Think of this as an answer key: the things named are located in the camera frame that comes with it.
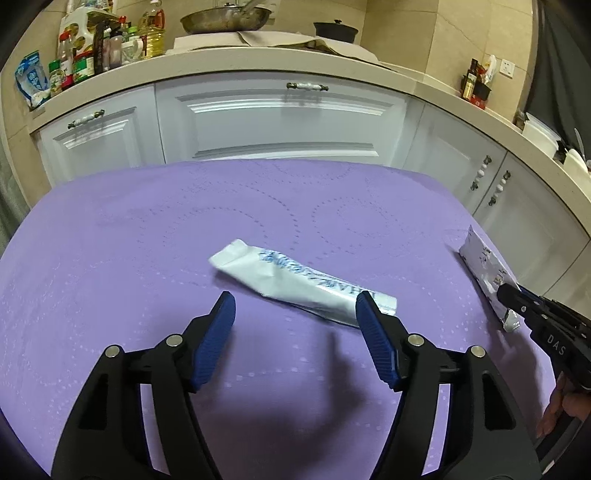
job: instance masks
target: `white cabinet door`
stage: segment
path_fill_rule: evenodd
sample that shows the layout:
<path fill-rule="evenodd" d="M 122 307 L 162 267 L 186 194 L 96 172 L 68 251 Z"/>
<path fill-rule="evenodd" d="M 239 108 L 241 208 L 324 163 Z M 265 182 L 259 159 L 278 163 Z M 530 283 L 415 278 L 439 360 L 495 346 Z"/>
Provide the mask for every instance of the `white cabinet door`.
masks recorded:
<path fill-rule="evenodd" d="M 302 89 L 306 83 L 328 90 Z M 174 79 L 157 84 L 156 97 L 167 163 L 318 158 L 388 166 L 397 166 L 410 100 L 363 83 L 271 72 Z"/>
<path fill-rule="evenodd" d="M 102 116 L 72 128 L 72 122 L 102 111 Z M 163 164 L 154 86 L 60 117 L 41 128 L 39 147 L 52 186 L 100 171 Z"/>
<path fill-rule="evenodd" d="M 503 177 L 509 177 L 504 190 L 491 202 Z M 564 203 L 511 153 L 474 218 L 517 280 L 538 295 L 548 291 L 589 242 Z"/>
<path fill-rule="evenodd" d="M 548 291 L 546 297 L 591 319 L 591 244 Z"/>
<path fill-rule="evenodd" d="M 440 181 L 470 212 L 478 208 L 499 170 L 505 149 L 443 110 L 427 105 L 406 162 L 405 170 L 417 171 Z M 477 188 L 472 183 L 482 166 Z"/>

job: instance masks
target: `green curtain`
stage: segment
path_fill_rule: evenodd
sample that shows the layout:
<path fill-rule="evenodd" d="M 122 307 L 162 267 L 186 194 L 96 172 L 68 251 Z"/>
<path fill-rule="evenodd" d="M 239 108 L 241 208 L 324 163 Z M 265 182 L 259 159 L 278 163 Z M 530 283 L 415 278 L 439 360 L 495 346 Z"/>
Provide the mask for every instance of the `green curtain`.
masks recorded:
<path fill-rule="evenodd" d="M 0 255 L 28 213 L 29 207 L 0 144 Z"/>

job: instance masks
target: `silver screw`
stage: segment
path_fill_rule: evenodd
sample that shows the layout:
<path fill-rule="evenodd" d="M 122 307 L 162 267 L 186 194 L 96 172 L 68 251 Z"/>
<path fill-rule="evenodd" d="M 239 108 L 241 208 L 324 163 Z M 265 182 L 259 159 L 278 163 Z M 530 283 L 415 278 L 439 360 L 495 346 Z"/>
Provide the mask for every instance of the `silver screw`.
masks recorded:
<path fill-rule="evenodd" d="M 425 343 L 425 339 L 420 335 L 410 335 L 408 337 L 408 343 L 414 346 L 421 346 Z"/>
<path fill-rule="evenodd" d="M 180 335 L 171 335 L 166 339 L 166 345 L 168 346 L 179 346 L 183 343 L 183 337 Z"/>
<path fill-rule="evenodd" d="M 119 355 L 120 351 L 121 351 L 121 348 L 119 348 L 117 345 L 111 345 L 111 346 L 108 346 L 107 349 L 105 350 L 105 356 L 108 356 L 109 358 L 113 358 L 113 357 L 116 357 L 117 355 Z"/>
<path fill-rule="evenodd" d="M 470 348 L 472 355 L 477 356 L 478 358 L 482 358 L 486 355 L 486 350 L 484 350 L 481 346 L 475 345 Z"/>

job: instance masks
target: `purple tablecloth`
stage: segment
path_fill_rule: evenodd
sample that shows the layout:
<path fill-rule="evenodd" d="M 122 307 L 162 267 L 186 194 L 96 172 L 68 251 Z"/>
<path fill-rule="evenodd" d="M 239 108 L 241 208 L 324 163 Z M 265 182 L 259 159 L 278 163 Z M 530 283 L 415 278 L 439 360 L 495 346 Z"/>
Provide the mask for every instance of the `purple tablecloth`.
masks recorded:
<path fill-rule="evenodd" d="M 0 261 L 0 407 L 49 470 L 103 349 L 152 347 L 227 289 L 237 308 L 229 345 L 194 396 L 225 479 L 369 478 L 398 396 L 378 379 L 360 331 L 216 274 L 207 259 L 240 238 L 397 297 L 407 329 L 438 346 L 484 346 L 532 429 L 553 387 L 550 363 L 527 328 L 501 331 L 459 260 L 470 224 L 488 238 L 438 182 L 349 163 L 182 163 L 58 187 Z M 441 410 L 428 470 L 443 443 Z M 145 411 L 163 468 L 149 403 Z"/>

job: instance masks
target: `blue gripper pad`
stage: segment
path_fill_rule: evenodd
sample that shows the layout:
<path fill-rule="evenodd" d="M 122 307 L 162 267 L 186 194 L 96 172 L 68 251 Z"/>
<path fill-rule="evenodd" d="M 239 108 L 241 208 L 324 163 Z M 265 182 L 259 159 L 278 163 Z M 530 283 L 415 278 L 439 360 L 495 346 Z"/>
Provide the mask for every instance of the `blue gripper pad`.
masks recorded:
<path fill-rule="evenodd" d="M 195 390 L 199 390 L 212 379 L 213 371 L 222 354 L 223 346 L 230 335 L 236 317 L 236 300 L 234 296 L 228 293 L 217 311 L 211 314 L 215 315 L 215 317 L 211 321 L 201 344 L 193 353 L 191 383 Z"/>
<path fill-rule="evenodd" d="M 380 380 L 386 382 L 390 388 L 395 388 L 400 381 L 396 350 L 392 347 L 377 315 L 363 293 L 357 296 L 355 314 Z"/>

